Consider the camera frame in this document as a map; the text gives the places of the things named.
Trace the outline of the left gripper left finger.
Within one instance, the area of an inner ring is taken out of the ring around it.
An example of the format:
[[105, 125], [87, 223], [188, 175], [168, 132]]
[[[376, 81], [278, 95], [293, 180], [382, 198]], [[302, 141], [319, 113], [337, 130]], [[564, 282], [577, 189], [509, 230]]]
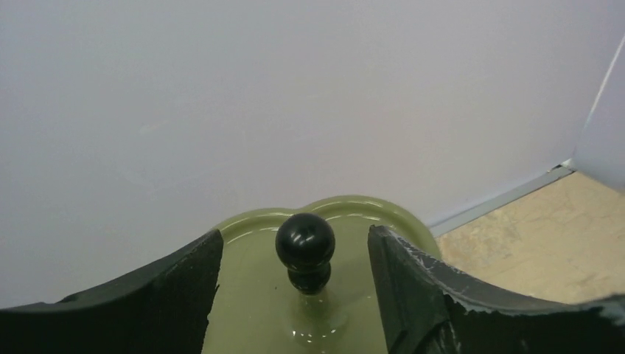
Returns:
[[55, 303], [1, 310], [2, 353], [201, 353], [224, 241], [181, 249]]

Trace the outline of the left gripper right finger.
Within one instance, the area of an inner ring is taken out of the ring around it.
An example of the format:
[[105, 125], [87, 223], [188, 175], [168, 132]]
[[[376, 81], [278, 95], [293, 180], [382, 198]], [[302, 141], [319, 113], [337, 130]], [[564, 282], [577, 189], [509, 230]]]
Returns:
[[479, 280], [384, 226], [368, 235], [390, 353], [622, 353], [624, 296], [564, 304]]

